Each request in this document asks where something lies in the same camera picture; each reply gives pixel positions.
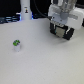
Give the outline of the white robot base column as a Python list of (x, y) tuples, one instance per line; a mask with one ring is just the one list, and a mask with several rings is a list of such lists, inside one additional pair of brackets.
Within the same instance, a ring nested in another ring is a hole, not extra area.
[(30, 9), (30, 0), (20, 0), (21, 2), (21, 19), (31, 20), (32, 12)]

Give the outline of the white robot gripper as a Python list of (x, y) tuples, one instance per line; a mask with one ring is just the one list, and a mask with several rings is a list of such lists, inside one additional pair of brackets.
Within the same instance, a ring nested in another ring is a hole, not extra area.
[(49, 7), (48, 15), (51, 17), (53, 23), (71, 28), (80, 28), (84, 18), (84, 13), (77, 8), (74, 8), (70, 12), (63, 12), (60, 7), (54, 4)]

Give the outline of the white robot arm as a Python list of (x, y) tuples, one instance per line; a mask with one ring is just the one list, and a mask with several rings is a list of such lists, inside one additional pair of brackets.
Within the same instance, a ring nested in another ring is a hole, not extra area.
[(74, 29), (80, 29), (84, 12), (75, 6), (77, 0), (51, 0), (48, 15), (51, 22)]

